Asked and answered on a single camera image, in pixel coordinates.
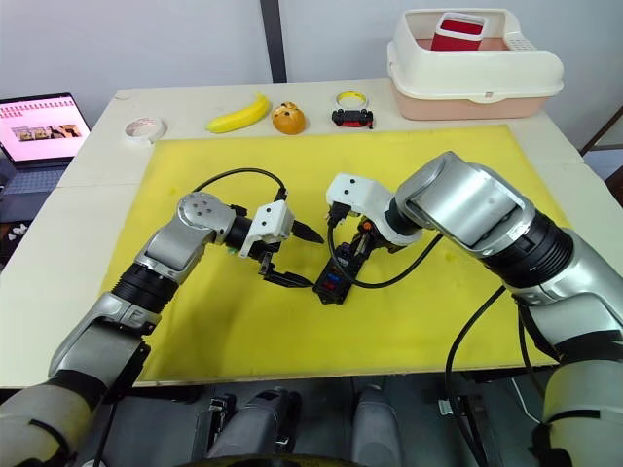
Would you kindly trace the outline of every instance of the black toy car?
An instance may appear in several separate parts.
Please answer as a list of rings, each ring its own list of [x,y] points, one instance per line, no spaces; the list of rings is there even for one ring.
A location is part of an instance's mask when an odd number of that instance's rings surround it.
[[[372,129],[372,123],[374,121],[374,116],[372,112],[361,109],[361,110],[344,110],[338,109],[331,114],[331,120],[337,126],[367,126]]]

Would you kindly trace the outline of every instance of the white wall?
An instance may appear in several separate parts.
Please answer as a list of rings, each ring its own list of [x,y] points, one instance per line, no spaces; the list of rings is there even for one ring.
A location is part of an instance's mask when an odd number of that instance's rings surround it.
[[[118,89],[270,81],[258,1],[0,0],[0,97],[70,91],[91,126]]]
[[[289,81],[386,76],[386,45],[414,8],[507,8],[524,35],[565,65],[565,89],[546,110],[581,147],[623,103],[620,0],[281,0]]]

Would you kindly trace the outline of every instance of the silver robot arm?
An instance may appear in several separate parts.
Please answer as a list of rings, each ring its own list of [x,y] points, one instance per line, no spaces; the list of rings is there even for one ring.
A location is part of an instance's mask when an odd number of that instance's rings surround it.
[[[170,222],[60,345],[48,381],[0,406],[0,466],[65,465],[97,406],[122,398],[138,377],[150,351],[142,337],[154,331],[207,243],[225,243],[260,261],[260,273],[278,285],[311,285],[297,274],[275,272],[271,257],[290,232],[310,241],[317,233],[297,223],[283,199],[261,206],[253,220],[245,214],[201,192],[179,201]]]
[[[422,228],[439,231],[502,279],[537,347],[561,363],[533,435],[542,465],[566,456],[572,464],[556,465],[623,465],[623,278],[498,174],[452,152],[418,170],[394,196],[366,199],[353,188],[359,186],[387,192],[373,180],[340,174],[327,200],[370,218],[399,246]]]

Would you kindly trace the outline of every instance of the plastic container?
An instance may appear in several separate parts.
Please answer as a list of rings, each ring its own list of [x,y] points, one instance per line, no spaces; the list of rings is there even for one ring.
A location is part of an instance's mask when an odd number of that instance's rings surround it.
[[[387,46],[387,71],[398,108],[410,120],[528,117],[563,88],[563,64],[539,51],[507,10],[452,9],[487,20],[477,51],[430,49],[450,10],[412,10]]]
[[[487,19],[456,12],[442,15],[432,38],[432,51],[477,51],[485,37]]]

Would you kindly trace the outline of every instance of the white tape roll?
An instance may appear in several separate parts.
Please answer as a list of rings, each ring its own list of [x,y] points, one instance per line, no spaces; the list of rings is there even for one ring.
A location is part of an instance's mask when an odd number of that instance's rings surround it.
[[[363,92],[345,90],[335,96],[335,105],[338,109],[362,110],[368,107],[368,97]]]
[[[126,136],[142,144],[154,144],[165,132],[165,122],[151,117],[135,120],[126,126]]]

